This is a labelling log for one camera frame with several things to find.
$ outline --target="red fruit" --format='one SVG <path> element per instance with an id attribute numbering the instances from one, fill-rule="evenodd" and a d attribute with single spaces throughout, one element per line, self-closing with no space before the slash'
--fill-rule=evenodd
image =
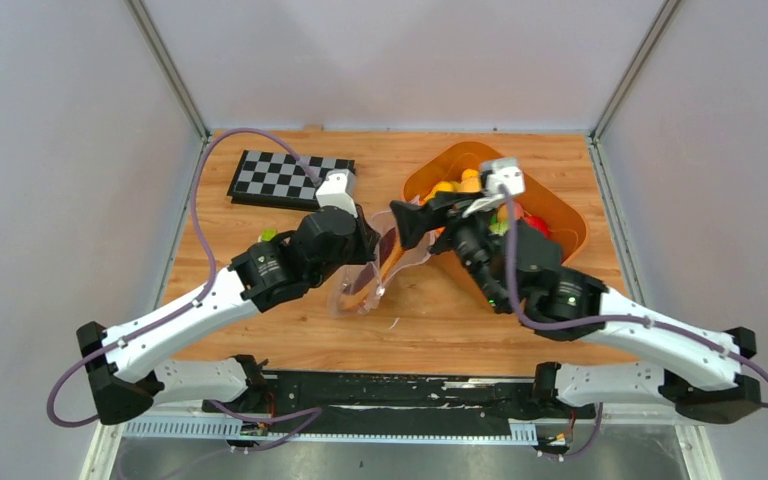
<path id="1" fill-rule="evenodd" d="M 535 217 L 534 215 L 529 215 L 525 218 L 525 223 L 529 227 L 542 233 L 544 237 L 549 238 L 549 224 L 546 223 L 546 220 L 543 220 L 540 217 Z"/>

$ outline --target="gray floor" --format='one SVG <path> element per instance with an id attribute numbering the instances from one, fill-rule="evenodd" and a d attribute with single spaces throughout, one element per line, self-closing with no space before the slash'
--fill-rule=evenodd
<path id="1" fill-rule="evenodd" d="M 576 428 L 583 443 L 590 427 Z M 127 439 L 118 462 L 130 480 L 155 480 L 224 442 Z M 111 479 L 119 478 L 116 469 Z M 553 463 L 530 447 L 296 442 L 275 450 L 220 454 L 181 472 L 176 480 L 461 480 L 487 478 L 682 480 L 687 472 L 669 426 L 609 426 L 582 458 Z"/>

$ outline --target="wooden tabletop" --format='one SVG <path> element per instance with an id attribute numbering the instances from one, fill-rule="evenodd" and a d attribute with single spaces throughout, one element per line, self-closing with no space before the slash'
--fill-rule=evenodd
<path id="1" fill-rule="evenodd" d="M 586 218 L 590 240 L 573 268 L 623 290 L 602 200 L 585 139 L 579 135 L 417 132 L 277 132 L 302 155 L 356 160 L 355 200 L 367 215 L 400 199 L 406 176 L 446 148 L 479 141 L 521 160 L 523 168 Z M 198 194 L 202 228 L 220 265 L 244 252 L 265 228 L 295 229 L 304 212 L 235 205 L 226 196 L 244 149 L 280 151 L 269 140 L 236 135 L 208 159 Z M 203 283 L 207 261 L 187 224 L 169 277 L 165 301 Z M 433 266 L 400 272 L 377 309 L 331 318 L 326 301 L 333 281 L 304 298 L 243 320 L 181 351 L 187 360 L 235 354 L 268 358 L 271 368 L 526 375 L 546 361 L 601 364 L 633 357 L 583 342 L 552 342 L 494 315 Z"/>

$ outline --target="orange plastic container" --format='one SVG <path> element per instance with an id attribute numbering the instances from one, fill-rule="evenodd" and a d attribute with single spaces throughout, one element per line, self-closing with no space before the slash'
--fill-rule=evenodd
<path id="1" fill-rule="evenodd" d="M 408 177 L 402 187 L 402 199 L 410 201 L 417 196 L 425 198 L 437 182 L 460 181 L 461 172 L 465 169 L 477 170 L 481 163 L 502 157 L 504 155 L 480 142 L 455 144 Z M 551 231 L 550 238 L 561 245 L 563 263 L 566 265 L 587 243 L 587 222 L 576 209 L 528 175 L 528 165 L 521 163 L 520 168 L 525 173 L 525 193 L 518 196 L 516 201 L 522 205 L 527 214 L 536 215 L 546 221 Z M 454 253 L 446 252 L 437 255 L 428 263 L 442 268 L 481 305 L 490 308 Z"/>

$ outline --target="black and white checkered board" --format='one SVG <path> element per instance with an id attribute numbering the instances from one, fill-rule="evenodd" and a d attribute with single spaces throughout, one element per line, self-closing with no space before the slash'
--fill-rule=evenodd
<path id="1" fill-rule="evenodd" d="M 355 161 L 332 157 L 303 156 L 320 178 L 334 169 L 348 169 L 355 173 Z M 237 165 L 237 171 L 228 187 L 231 202 L 264 207 L 291 208 L 314 211 L 316 188 L 296 165 L 293 157 L 285 153 L 246 150 Z"/>

